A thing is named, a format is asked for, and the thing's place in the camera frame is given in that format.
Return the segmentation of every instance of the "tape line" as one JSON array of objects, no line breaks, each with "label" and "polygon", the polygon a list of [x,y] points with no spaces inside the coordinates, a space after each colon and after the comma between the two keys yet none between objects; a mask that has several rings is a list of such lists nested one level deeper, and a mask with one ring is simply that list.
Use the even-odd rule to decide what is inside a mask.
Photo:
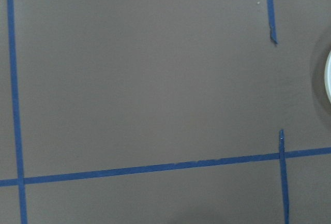
[{"label": "tape line", "polygon": [[[327,155],[327,154],[331,154],[331,147],[291,151],[284,153],[285,158],[298,158],[298,157],[308,157],[308,156]],[[181,163],[168,163],[163,165],[111,169],[111,170],[103,170],[103,171],[90,171],[90,172],[78,172],[78,173],[68,173],[68,174],[59,174],[59,175],[50,175],[50,176],[27,177],[24,179],[24,182],[25,184],[61,182],[68,180],[87,179],[93,177],[118,176],[118,175],[146,173],[146,172],[155,172],[155,171],[168,171],[168,170],[180,170],[180,169],[197,168],[197,167],[230,165],[233,163],[268,161],[268,160],[279,159],[279,157],[280,157],[279,153],[270,153],[264,155],[232,157],[232,158],[223,158],[223,159],[215,159],[215,160],[200,160],[200,161],[181,162]],[[0,180],[0,187],[13,186],[17,184],[18,184],[17,179]]]},{"label": "tape line", "polygon": [[17,64],[16,64],[14,0],[7,0],[7,14],[8,14],[11,96],[12,96],[14,135],[15,135],[15,147],[16,147],[16,164],[17,164],[17,176],[18,176],[17,185],[19,188],[21,224],[27,224],[23,150],[22,150],[20,108],[19,108],[19,91],[18,91]]},{"label": "tape line", "polygon": [[270,26],[270,38],[277,44],[277,33],[276,33],[276,21],[275,21],[275,10],[274,10],[274,0],[267,0],[268,6],[268,17],[269,17],[269,26]]},{"label": "tape line", "polygon": [[280,175],[281,175],[281,189],[283,195],[283,207],[284,207],[284,220],[285,224],[289,224],[289,188],[288,188],[288,176],[286,170],[285,160],[285,136],[284,130],[279,132],[279,164],[280,164]]}]

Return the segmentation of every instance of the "blue painter's tape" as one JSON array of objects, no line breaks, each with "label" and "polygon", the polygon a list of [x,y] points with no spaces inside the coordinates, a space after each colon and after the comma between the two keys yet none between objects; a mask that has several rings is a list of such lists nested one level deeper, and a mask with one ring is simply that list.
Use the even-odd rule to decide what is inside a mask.
[{"label": "blue painter's tape", "polygon": [[15,186],[17,184],[18,184],[17,179],[0,180],[0,187]]},{"label": "blue painter's tape", "polygon": [[288,176],[286,170],[285,160],[285,136],[284,130],[279,132],[279,163],[280,163],[280,174],[281,174],[281,189],[283,194],[283,206],[284,206],[284,219],[285,224],[289,224],[289,188],[288,188]]},{"label": "blue painter's tape", "polygon": [[17,183],[18,183],[18,187],[19,187],[19,197],[20,197],[21,224],[27,224],[25,185],[24,185],[23,150],[22,150],[20,108],[19,108],[19,90],[18,90],[17,64],[16,64],[14,0],[7,0],[7,14],[8,14],[8,37],[9,37],[9,59],[10,59],[12,109],[13,109],[13,119],[14,119],[16,164],[17,164],[17,175],[18,175]]},{"label": "blue painter's tape", "polygon": [[275,10],[274,10],[274,0],[267,0],[268,5],[268,17],[270,26],[270,38],[277,44],[277,33],[276,33],[276,21],[275,21]]},{"label": "blue painter's tape", "polygon": [[297,158],[331,154],[331,147],[285,152],[285,158]]},{"label": "blue painter's tape", "polygon": [[40,184],[40,183],[79,180],[79,179],[87,179],[87,178],[95,178],[95,177],[119,176],[119,175],[137,174],[137,173],[146,173],[146,172],[155,172],[155,171],[169,171],[169,170],[179,170],[179,169],[188,169],[188,168],[197,168],[197,167],[229,165],[233,163],[275,160],[275,159],[279,159],[278,153],[234,157],[234,158],[222,158],[222,159],[214,159],[214,160],[200,160],[200,161],[181,162],[181,163],[167,163],[163,165],[141,166],[141,167],[131,167],[131,168],[122,168],[122,169],[103,170],[103,171],[90,171],[90,172],[79,172],[79,173],[50,175],[50,176],[27,177],[25,179],[25,183]]}]

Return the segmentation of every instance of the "gray painted surface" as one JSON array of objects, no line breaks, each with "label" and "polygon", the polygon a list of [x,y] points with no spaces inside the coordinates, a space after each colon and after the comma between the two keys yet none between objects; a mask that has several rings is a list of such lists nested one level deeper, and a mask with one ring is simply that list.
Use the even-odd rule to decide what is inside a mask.
[{"label": "gray painted surface", "polygon": [[0,180],[16,178],[15,141],[11,108],[7,0],[0,0]]},{"label": "gray painted surface", "polygon": [[17,187],[0,188],[0,223],[20,223],[20,207]]},{"label": "gray painted surface", "polygon": [[289,159],[290,223],[330,223],[331,156]]},{"label": "gray painted surface", "polygon": [[331,146],[324,66],[331,50],[328,0],[275,0],[281,125],[287,150]]},{"label": "gray painted surface", "polygon": [[31,223],[282,223],[278,161],[27,186]]},{"label": "gray painted surface", "polygon": [[27,176],[277,151],[266,0],[20,0],[16,22]]},{"label": "gray painted surface", "polygon": [[[0,1],[5,179],[16,163]],[[275,11],[277,47],[266,0],[15,0],[26,176],[272,153],[280,128],[288,151],[331,146],[331,5]],[[329,160],[288,160],[291,223],[329,222]],[[0,222],[18,223],[15,187],[0,204]],[[283,222],[277,161],[29,185],[27,208],[35,224]]]}]

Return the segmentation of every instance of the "blue tape strip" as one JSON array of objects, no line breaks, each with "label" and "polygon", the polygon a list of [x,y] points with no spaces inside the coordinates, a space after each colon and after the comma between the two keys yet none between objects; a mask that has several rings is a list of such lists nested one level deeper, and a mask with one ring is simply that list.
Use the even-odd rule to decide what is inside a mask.
[{"label": "blue tape strip", "polygon": [[331,147],[285,152],[285,158],[298,158],[326,154],[331,154]]},{"label": "blue tape strip", "polygon": [[141,167],[131,167],[131,168],[122,168],[122,169],[103,170],[103,171],[90,171],[90,172],[79,172],[79,173],[50,175],[50,176],[28,177],[25,179],[25,183],[40,184],[40,183],[79,180],[79,179],[87,179],[87,178],[95,178],[95,177],[119,176],[119,175],[137,174],[137,173],[146,173],[146,172],[155,172],[155,171],[169,171],[169,170],[179,170],[179,169],[188,169],[188,168],[197,168],[197,167],[229,165],[233,163],[246,163],[246,162],[265,161],[265,160],[274,160],[274,159],[279,159],[278,153],[244,156],[244,157],[233,157],[233,158],[222,158],[222,159],[214,159],[214,160],[168,163],[163,165],[141,166]]},{"label": "blue tape strip", "polygon": [[280,163],[280,174],[281,174],[281,189],[283,194],[283,206],[284,206],[284,219],[285,224],[289,224],[289,188],[288,188],[288,176],[286,171],[286,160],[285,160],[285,136],[284,130],[279,132],[279,163]]},{"label": "blue tape strip", "polygon": [[274,0],[267,0],[268,5],[268,17],[270,26],[270,38],[277,44],[277,33],[276,33],[276,21],[275,21],[275,10],[274,10]]},{"label": "blue tape strip", "polygon": [[17,179],[4,179],[0,180],[0,187],[6,187],[6,186],[15,186],[17,185]]},{"label": "blue tape strip", "polygon": [[11,94],[12,109],[14,119],[14,134],[16,146],[16,164],[17,164],[17,184],[19,187],[21,224],[27,224],[26,198],[24,185],[24,167],[23,150],[20,124],[19,91],[16,65],[16,44],[15,44],[15,25],[14,25],[14,0],[7,0],[8,14],[8,36],[9,36],[9,58],[10,58],[10,76],[11,76]]}]

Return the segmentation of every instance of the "white round object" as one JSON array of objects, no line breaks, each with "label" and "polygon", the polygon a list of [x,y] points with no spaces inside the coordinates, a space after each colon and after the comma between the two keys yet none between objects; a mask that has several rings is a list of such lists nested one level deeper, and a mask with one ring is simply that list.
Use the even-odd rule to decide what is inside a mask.
[{"label": "white round object", "polygon": [[329,101],[331,102],[331,52],[329,53],[329,56],[327,57],[327,61],[326,61],[326,65],[325,65],[324,83],[325,83],[325,89],[326,89],[327,96],[329,98]]}]

